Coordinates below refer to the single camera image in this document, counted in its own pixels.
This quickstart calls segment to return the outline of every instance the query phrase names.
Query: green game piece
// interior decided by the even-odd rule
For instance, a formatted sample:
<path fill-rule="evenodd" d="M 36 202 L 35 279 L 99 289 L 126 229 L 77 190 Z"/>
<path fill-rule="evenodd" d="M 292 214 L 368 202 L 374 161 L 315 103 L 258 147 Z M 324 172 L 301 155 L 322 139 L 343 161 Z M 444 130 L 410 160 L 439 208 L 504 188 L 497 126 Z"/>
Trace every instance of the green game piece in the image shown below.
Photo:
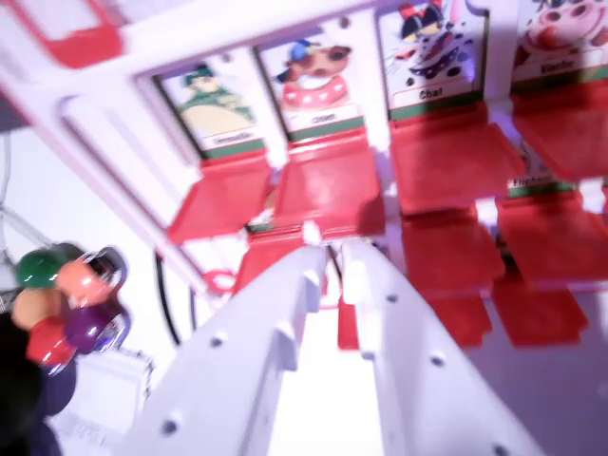
<path fill-rule="evenodd" d="M 69 257 L 59 249 L 38 249 L 28 254 L 17 264 L 17 280 L 27 288 L 52 288 L 61 267 Z"/>

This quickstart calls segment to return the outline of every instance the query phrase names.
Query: black cable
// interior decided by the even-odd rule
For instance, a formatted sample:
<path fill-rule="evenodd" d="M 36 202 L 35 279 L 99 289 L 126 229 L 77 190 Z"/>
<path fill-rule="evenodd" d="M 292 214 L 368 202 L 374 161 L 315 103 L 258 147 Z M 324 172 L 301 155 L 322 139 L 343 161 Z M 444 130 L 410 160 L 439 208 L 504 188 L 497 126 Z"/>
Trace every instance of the black cable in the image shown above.
<path fill-rule="evenodd" d="M 164 313 L 164 320 L 167 322 L 167 327 L 169 328 L 169 332 L 171 333 L 171 337 L 175 342 L 175 345 L 180 345 L 181 341 L 178 337 L 178 333 L 175 331 L 175 325 L 173 324 L 173 318 L 171 318 L 171 313 L 169 312 L 169 305 L 167 304 L 167 296 L 164 291 L 164 274 L 162 272 L 162 258 L 158 254 L 158 252 L 154 253 L 156 258 L 156 279 L 157 279 L 157 287 L 159 290 L 159 297 L 161 298 L 161 306 L 162 312 Z"/>
<path fill-rule="evenodd" d="M 194 290 L 190 287 L 190 323 L 192 324 L 192 331 L 196 331 L 199 325 L 197 324 L 197 303 L 195 300 Z"/>

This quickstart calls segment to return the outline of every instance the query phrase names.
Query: cartoon dog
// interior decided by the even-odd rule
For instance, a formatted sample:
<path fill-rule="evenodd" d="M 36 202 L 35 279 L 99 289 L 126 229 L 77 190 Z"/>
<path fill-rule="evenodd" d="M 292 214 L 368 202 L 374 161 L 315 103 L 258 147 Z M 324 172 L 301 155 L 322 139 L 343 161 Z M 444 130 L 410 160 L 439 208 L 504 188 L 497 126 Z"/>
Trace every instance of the cartoon dog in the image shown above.
<path fill-rule="evenodd" d="M 184 120 L 205 134 L 213 136 L 252 126 L 250 108 L 240 96 L 221 85 L 219 77 L 206 65 L 184 77 L 184 85 L 193 93 L 181 108 Z"/>
<path fill-rule="evenodd" d="M 348 66 L 350 54 L 350 47 L 321 47 L 298 40 L 285 63 L 288 69 L 276 76 L 284 84 L 281 107 L 318 110 L 346 103 L 349 90 L 340 73 Z"/>
<path fill-rule="evenodd" d="M 409 71 L 426 80 L 435 78 L 443 71 L 450 77 L 460 74 L 461 66 L 453 64 L 469 59 L 465 46 L 460 43 L 464 34 L 455 29 L 460 6 L 460 0 L 452 0 L 448 6 L 444 5 L 443 0 L 431 0 L 421 9 L 410 3 L 401 6 L 402 47 L 394 54 L 395 64 L 388 68 L 388 72 L 393 72 L 399 62 L 408 62 Z M 407 85 L 413 84 L 414 80 L 409 78 Z"/>
<path fill-rule="evenodd" d="M 576 53 L 587 44 L 601 47 L 608 42 L 606 0 L 536 1 L 539 9 L 521 40 L 515 67 L 531 54 Z"/>

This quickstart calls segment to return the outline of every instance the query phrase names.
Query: red plastic tray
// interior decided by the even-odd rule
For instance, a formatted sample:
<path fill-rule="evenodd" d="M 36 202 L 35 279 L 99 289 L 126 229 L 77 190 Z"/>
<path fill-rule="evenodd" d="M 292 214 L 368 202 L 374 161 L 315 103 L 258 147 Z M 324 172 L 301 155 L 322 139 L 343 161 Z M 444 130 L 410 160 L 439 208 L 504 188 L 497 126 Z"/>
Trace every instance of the red plastic tray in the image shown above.
<path fill-rule="evenodd" d="M 234 293 L 245 288 L 277 261 L 301 247 L 303 245 L 302 230 L 291 228 L 254 234 L 250 236 L 249 243 L 249 250 L 238 269 Z"/>
<path fill-rule="evenodd" d="M 390 151 L 404 214 L 506 195 L 507 181 L 525 173 L 517 149 L 487 123 L 483 103 L 394 123 Z"/>
<path fill-rule="evenodd" d="M 492 322 L 478 297 L 429 299 L 428 304 L 461 348 L 481 347 Z"/>
<path fill-rule="evenodd" d="M 608 279 L 608 227 L 584 212 L 578 192 L 507 199 L 498 207 L 501 235 L 528 285 Z"/>
<path fill-rule="evenodd" d="M 577 344 L 589 324 L 569 291 L 532 291 L 517 271 L 497 280 L 492 294 L 515 347 Z"/>
<path fill-rule="evenodd" d="M 504 274 L 474 207 L 405 217 L 402 226 L 408 278 L 426 298 L 478 295 Z"/>
<path fill-rule="evenodd" d="M 608 175 L 608 81 L 514 97 L 514 123 L 567 181 Z"/>
<path fill-rule="evenodd" d="M 340 297 L 338 303 L 338 348 L 340 350 L 359 350 L 357 318 L 355 308 Z"/>
<path fill-rule="evenodd" d="M 263 209 L 272 175 L 264 150 L 213 159 L 202 170 L 167 230 L 173 242 L 236 233 Z"/>
<path fill-rule="evenodd" d="M 278 185 L 275 225 L 306 219 L 326 237 L 384 233 L 384 203 L 365 128 L 293 146 Z"/>

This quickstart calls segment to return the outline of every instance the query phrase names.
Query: printed name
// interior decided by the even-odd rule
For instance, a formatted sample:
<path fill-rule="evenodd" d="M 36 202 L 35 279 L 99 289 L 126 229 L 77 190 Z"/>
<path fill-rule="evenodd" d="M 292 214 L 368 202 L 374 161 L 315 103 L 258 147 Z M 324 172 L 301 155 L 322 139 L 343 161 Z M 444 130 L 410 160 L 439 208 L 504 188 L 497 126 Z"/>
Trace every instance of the printed name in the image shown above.
<path fill-rule="evenodd" d="M 213 141 L 215 144 L 235 143 L 237 141 L 248 140 L 249 138 L 252 138 L 253 136 L 254 136 L 253 133 L 243 131 L 242 133 L 238 133 L 237 135 L 224 136 L 222 138 L 213 139 Z"/>
<path fill-rule="evenodd" d="M 539 185 L 542 183 L 553 182 L 554 179 L 551 176 L 542 176 L 540 178 L 525 178 L 525 179 L 514 179 L 511 183 L 511 188 L 514 187 L 527 187 L 528 185 Z"/>
<path fill-rule="evenodd" d="M 421 100 L 427 100 L 429 98 L 436 98 L 436 97 L 441 97 L 443 94 L 443 88 L 439 87 L 436 90 L 431 90 L 431 89 L 427 89 L 427 90 L 421 90 L 420 91 L 420 99 Z"/>
<path fill-rule="evenodd" d="M 541 64 L 541 74 L 552 73 L 553 71 L 562 71 L 563 69 L 574 68 L 574 61 L 562 60 L 556 64 Z"/>
<path fill-rule="evenodd" d="M 320 124 L 321 122 L 333 121 L 335 114 L 326 114 L 325 116 L 316 116 L 311 119 L 313 124 Z"/>

